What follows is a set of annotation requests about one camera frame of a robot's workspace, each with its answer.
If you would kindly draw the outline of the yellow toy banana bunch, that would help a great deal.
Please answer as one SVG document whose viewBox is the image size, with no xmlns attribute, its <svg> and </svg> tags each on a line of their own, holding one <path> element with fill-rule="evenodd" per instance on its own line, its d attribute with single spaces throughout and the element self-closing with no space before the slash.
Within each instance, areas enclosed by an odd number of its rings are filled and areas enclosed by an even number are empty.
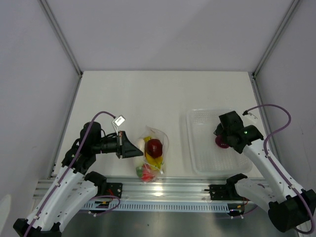
<svg viewBox="0 0 316 237">
<path fill-rule="evenodd" d="M 152 170 L 161 169 L 163 165 L 163 144 L 159 139 L 150 136 L 144 138 L 145 158 Z"/>
</svg>

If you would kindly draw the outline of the left aluminium frame post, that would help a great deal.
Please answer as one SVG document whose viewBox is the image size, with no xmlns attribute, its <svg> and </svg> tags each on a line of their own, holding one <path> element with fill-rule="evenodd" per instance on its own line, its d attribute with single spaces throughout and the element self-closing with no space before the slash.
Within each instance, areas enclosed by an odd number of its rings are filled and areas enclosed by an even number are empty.
<svg viewBox="0 0 316 237">
<path fill-rule="evenodd" d="M 38 3 L 44 12 L 53 32 L 55 33 L 61 47 L 64 50 L 64 53 L 66 54 L 67 58 L 69 59 L 70 63 L 72 64 L 76 74 L 81 78 L 83 71 L 81 70 L 79 63 L 77 59 L 75 58 L 75 55 L 57 21 L 57 18 L 49 5 L 49 2 L 47 0 L 38 0 Z"/>
</svg>

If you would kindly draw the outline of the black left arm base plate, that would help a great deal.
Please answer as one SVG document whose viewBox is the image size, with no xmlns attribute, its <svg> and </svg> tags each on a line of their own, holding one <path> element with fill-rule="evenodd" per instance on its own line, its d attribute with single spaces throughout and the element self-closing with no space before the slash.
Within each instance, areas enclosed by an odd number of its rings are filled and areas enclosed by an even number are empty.
<svg viewBox="0 0 316 237">
<path fill-rule="evenodd" d="M 107 183 L 105 195 L 116 196 L 121 198 L 123 191 L 123 183 Z"/>
</svg>

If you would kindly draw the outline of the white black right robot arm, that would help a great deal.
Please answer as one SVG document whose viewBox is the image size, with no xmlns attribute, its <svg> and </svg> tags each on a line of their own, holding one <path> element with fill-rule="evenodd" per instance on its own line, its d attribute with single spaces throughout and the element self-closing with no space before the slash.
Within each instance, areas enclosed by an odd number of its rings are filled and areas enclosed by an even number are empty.
<svg viewBox="0 0 316 237">
<path fill-rule="evenodd" d="M 316 224 L 313 218 L 316 209 L 316 193 L 305 190 L 275 158 L 267 147 L 267 139 L 254 125 L 244 126 L 236 111 L 219 116 L 220 123 L 214 134 L 239 154 L 248 157 L 269 184 L 269 189 L 255 184 L 244 174 L 226 180 L 225 192 L 231 199 L 246 198 L 267 212 L 270 221 L 280 232 L 285 233 L 307 221 L 311 228 L 300 233 L 309 235 Z"/>
</svg>

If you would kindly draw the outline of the silver aluminium front rail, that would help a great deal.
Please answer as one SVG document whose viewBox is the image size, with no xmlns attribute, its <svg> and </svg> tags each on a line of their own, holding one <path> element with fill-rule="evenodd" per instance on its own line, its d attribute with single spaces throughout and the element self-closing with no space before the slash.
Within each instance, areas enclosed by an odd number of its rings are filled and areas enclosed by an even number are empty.
<svg viewBox="0 0 316 237">
<path fill-rule="evenodd" d="M 225 178 L 162 177 L 145 183 L 138 177 L 108 176 L 109 183 L 122 183 L 125 201 L 203 202 L 210 201 L 209 185 L 222 185 Z"/>
</svg>

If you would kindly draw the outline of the right aluminium frame post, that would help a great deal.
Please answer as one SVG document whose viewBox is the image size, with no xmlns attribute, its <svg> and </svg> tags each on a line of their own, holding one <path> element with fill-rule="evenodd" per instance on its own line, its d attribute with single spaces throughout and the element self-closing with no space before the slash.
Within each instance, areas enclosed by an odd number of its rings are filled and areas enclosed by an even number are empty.
<svg viewBox="0 0 316 237">
<path fill-rule="evenodd" d="M 263 55 L 261 56 L 257 66 L 255 67 L 252 76 L 254 79 L 257 79 L 259 73 L 267 63 L 269 57 L 273 53 L 275 47 L 277 46 L 278 42 L 280 41 L 282 35 L 285 33 L 287 27 L 289 26 L 291 20 L 293 19 L 295 13 L 299 9 L 302 0 L 292 0 L 290 6 L 286 10 L 284 16 L 282 17 L 276 31 L 274 32 L 271 40 L 269 41 Z"/>
</svg>

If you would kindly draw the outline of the red toy tomato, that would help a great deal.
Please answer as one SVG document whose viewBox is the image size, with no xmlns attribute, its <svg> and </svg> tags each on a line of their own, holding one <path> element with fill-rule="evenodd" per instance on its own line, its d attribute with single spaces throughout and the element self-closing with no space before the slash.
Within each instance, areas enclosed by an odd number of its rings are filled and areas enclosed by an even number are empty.
<svg viewBox="0 0 316 237">
<path fill-rule="evenodd" d="M 139 167 L 137 174 L 143 182 L 151 182 L 155 179 L 155 175 L 153 175 L 145 165 Z"/>
</svg>

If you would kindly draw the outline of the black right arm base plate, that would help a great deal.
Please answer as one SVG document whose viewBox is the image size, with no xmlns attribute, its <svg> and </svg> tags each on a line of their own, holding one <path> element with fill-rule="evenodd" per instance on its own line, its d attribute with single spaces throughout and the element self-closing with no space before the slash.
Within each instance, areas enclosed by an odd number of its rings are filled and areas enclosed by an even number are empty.
<svg viewBox="0 0 316 237">
<path fill-rule="evenodd" d="M 208 189 L 211 200 L 232 200 L 232 201 L 242 201 L 246 200 L 246 197 L 240 196 L 234 185 L 209 185 Z"/>
</svg>

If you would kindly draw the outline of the clear zip top bag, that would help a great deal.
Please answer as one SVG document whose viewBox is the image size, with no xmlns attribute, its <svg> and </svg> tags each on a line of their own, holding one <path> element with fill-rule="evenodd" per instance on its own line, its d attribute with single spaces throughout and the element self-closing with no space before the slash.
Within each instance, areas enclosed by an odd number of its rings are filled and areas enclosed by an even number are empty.
<svg viewBox="0 0 316 237">
<path fill-rule="evenodd" d="M 133 158 L 136 175 L 142 182 L 152 182 L 165 175 L 169 147 L 166 133 L 146 126 L 144 133 L 136 141 L 136 147 L 143 152 L 142 156 Z"/>
</svg>

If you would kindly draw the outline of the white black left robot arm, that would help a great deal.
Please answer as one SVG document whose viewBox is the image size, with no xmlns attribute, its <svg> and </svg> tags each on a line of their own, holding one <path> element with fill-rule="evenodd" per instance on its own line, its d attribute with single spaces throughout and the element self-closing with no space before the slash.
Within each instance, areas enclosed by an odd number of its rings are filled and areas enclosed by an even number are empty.
<svg viewBox="0 0 316 237">
<path fill-rule="evenodd" d="M 91 199 L 109 198 L 107 178 L 89 168 L 98 154 L 114 153 L 118 158 L 133 158 L 143 152 L 127 138 L 125 131 L 102 136 L 101 124 L 88 122 L 80 137 L 66 152 L 62 166 L 46 194 L 25 219 L 15 221 L 13 228 L 21 237 L 60 237 L 62 232 Z"/>
</svg>

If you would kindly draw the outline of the white toy radish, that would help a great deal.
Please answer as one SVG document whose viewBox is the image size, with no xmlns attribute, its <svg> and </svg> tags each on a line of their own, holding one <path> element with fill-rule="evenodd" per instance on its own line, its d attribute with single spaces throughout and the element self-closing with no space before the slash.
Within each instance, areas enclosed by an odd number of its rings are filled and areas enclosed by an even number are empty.
<svg viewBox="0 0 316 237">
<path fill-rule="evenodd" d="M 144 151 L 145 151 L 145 141 L 144 139 L 140 138 L 136 142 L 136 147 L 140 151 L 138 155 L 134 158 L 134 167 L 136 171 L 136 175 L 139 178 L 143 177 L 143 172 L 145 169 L 145 156 L 144 156 Z"/>
</svg>

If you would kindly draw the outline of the white perforated plastic basket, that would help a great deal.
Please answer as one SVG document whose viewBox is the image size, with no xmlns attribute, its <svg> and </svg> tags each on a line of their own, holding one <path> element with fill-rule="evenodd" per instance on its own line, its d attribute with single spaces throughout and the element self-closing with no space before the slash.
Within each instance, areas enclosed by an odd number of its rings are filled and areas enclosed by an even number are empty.
<svg viewBox="0 0 316 237">
<path fill-rule="evenodd" d="M 187 111 L 186 122 L 192 167 L 202 176 L 232 176 L 251 171 L 252 162 L 232 148 L 221 148 L 214 131 L 219 116 L 232 109 L 193 109 Z"/>
</svg>

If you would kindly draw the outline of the aluminium frame post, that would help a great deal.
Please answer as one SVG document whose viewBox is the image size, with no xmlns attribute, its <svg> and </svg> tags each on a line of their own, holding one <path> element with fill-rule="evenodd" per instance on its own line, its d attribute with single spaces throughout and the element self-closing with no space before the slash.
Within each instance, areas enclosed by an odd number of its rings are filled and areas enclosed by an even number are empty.
<svg viewBox="0 0 316 237">
<path fill-rule="evenodd" d="M 47 0 L 38 0 L 38 3 L 44 12 L 53 32 L 55 33 L 61 47 L 64 50 L 64 53 L 66 54 L 67 58 L 69 59 L 70 63 L 72 64 L 76 74 L 81 78 L 83 71 L 81 70 L 79 63 L 77 59 L 75 58 L 75 55 L 57 21 L 57 18 L 49 5 L 49 2 Z"/>
<path fill-rule="evenodd" d="M 292 0 L 290 6 L 286 10 L 284 16 L 282 17 L 276 31 L 274 32 L 271 40 L 269 41 L 263 55 L 261 56 L 257 66 L 255 67 L 252 76 L 254 79 L 257 79 L 259 73 L 267 63 L 269 57 L 273 53 L 275 47 L 277 46 L 278 42 L 280 41 L 282 35 L 285 33 L 287 27 L 289 26 L 291 20 L 293 19 L 295 13 L 299 9 L 302 0 Z"/>
</svg>

